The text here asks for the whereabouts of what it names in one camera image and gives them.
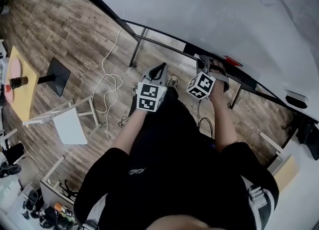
yellow table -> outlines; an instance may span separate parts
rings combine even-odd
[[[21,86],[15,89],[13,102],[11,103],[11,107],[21,119],[21,121],[27,121],[30,118],[30,111],[33,103],[33,97],[35,93],[35,88],[38,84],[38,74],[31,67],[30,63],[28,63],[23,55],[21,55],[16,47],[14,46],[11,51],[9,67],[6,74],[7,81],[10,80],[10,67],[12,61],[18,58],[21,61],[22,65],[22,76],[26,76],[28,78],[28,83],[24,86]]]

white cable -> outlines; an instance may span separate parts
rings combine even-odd
[[[118,101],[118,98],[119,98],[119,95],[118,95],[118,92],[117,92],[117,89],[119,89],[122,85],[123,85],[123,79],[117,75],[117,74],[108,74],[105,69],[104,69],[104,66],[103,66],[103,63],[104,63],[104,60],[110,55],[110,53],[113,51],[114,47],[116,46],[117,42],[118,42],[118,39],[119,39],[119,36],[120,36],[120,33],[121,33],[121,30],[122,28],[120,28],[120,31],[119,31],[119,34],[116,38],[116,41],[115,41],[115,44],[113,45],[112,49],[109,51],[109,53],[103,58],[102,60],[102,69],[103,69],[103,72],[104,72],[104,76],[102,77],[100,83],[98,83],[98,85],[94,88],[94,91],[93,91],[93,96],[92,96],[92,101],[94,100],[94,94],[95,94],[95,90],[96,88],[98,88],[98,86],[103,82],[104,78],[106,76],[111,76],[113,79],[114,79],[114,90],[111,90],[111,91],[107,91],[104,93],[104,96],[103,96],[103,99],[104,99],[104,105],[105,105],[105,111],[99,111],[97,109],[94,108],[95,111],[101,113],[101,114],[104,114],[106,113],[106,137],[108,138],[108,140],[113,143],[110,138],[109,138],[109,133],[108,133],[108,129],[109,129],[109,121],[108,121],[108,114],[109,114],[109,111],[110,111],[110,108]],[[121,84],[117,87],[117,82],[116,82],[116,79],[114,76],[117,76],[120,78],[121,80]],[[116,100],[111,104],[111,106],[108,108],[107,105],[106,105],[106,101],[105,101],[105,95],[109,92],[115,92],[116,93]]]

pink plate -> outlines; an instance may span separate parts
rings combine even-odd
[[[10,68],[10,78],[21,77],[22,74],[22,65],[21,61],[16,58],[12,60]]]
[[[13,102],[13,90],[11,89],[10,92],[6,92],[4,90],[4,95],[5,95],[5,98],[7,100],[8,103],[12,103]]]

shirt logo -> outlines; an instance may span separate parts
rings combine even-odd
[[[128,174],[133,175],[133,174],[140,174],[142,173],[144,170],[146,169],[146,167],[144,169],[134,169],[134,170],[130,170],[128,172]]]

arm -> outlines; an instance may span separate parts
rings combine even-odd
[[[210,99],[215,111],[215,146],[217,151],[221,152],[228,145],[237,142],[234,123],[228,112],[228,106],[224,96],[223,81],[215,81]]]
[[[136,109],[123,130],[116,137],[112,148],[119,148],[129,155],[133,142],[142,128],[146,114],[146,110]]]

